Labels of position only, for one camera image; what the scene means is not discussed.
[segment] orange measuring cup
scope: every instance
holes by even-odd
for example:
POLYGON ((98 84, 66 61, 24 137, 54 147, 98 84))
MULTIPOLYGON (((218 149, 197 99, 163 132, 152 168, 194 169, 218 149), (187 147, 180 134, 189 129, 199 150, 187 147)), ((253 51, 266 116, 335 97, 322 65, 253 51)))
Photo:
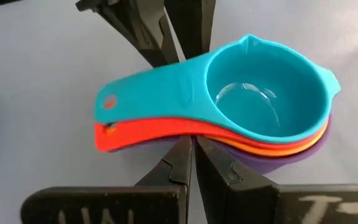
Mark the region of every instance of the orange measuring cup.
POLYGON ((236 142, 236 141, 229 140, 229 139, 214 137, 214 136, 206 136, 206 137, 226 143, 231 146, 234 146, 234 147, 238 148, 239 150, 242 150, 242 151, 245 151, 245 152, 248 152, 251 154, 256 154, 259 156, 267 156, 267 157, 281 157, 281 156, 290 156, 292 154, 296 154, 296 153, 302 152, 302 151, 310 148, 323 136, 325 130, 327 129, 327 126, 328 126, 328 120, 325 122, 323 128, 317 132, 317 135, 315 136, 315 138, 313 138, 311 141, 306 142, 304 145, 301 145, 298 147, 282 149, 282 150, 257 148, 257 147, 246 145, 244 143, 236 142))
POLYGON ((298 142, 272 144, 256 141, 228 129, 188 118, 137 119, 114 123, 111 126, 99 123, 94 124, 95 143, 100 151, 112 151, 142 141, 179 134, 213 136, 214 138, 227 139, 249 146, 272 150, 300 147, 312 141, 317 135, 316 133, 298 142))

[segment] table surface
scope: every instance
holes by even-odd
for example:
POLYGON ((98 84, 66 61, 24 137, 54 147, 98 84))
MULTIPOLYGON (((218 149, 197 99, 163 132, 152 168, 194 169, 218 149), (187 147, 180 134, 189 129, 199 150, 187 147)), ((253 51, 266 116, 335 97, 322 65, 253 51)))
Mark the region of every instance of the table surface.
MULTIPOLYGON (((266 176, 281 184, 358 183, 358 1, 217 0, 211 49, 247 33, 296 49, 342 85, 324 147, 266 176)), ((22 201, 37 190, 129 186, 156 165, 173 141, 113 154, 93 141, 98 90, 149 68, 75 0, 0 6, 0 223, 19 224, 22 201)), ((194 171, 189 223, 206 223, 194 171)))

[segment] stack of measuring cups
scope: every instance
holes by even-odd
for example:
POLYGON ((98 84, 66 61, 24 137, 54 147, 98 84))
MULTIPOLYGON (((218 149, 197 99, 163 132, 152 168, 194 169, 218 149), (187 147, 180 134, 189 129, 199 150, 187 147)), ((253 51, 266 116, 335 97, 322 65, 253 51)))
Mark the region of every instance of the stack of measuring cups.
POLYGON ((149 139, 205 135, 262 159, 298 156, 324 136, 333 73, 276 42, 246 35, 213 52, 107 84, 95 139, 112 151, 149 139))

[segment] teal measuring cup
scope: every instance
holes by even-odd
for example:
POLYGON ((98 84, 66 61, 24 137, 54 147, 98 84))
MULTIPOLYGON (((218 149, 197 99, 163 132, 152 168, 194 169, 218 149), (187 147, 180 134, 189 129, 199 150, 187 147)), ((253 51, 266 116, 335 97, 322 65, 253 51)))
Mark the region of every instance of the teal measuring cup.
POLYGON ((97 95, 95 118, 190 118, 258 141, 289 143, 322 127, 340 90, 331 71, 282 44, 246 35, 107 84, 97 95))

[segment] measuring cup bowl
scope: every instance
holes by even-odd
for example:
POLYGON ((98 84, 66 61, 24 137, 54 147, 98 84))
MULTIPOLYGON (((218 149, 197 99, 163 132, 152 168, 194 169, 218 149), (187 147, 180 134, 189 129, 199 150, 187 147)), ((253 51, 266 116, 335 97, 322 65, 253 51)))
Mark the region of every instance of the measuring cup bowl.
POLYGON ((96 99, 96 120, 190 118, 258 141, 290 143, 323 126, 340 89, 332 72, 298 52, 246 35, 106 85, 96 99), (109 99, 116 100, 113 107, 106 107, 109 99))

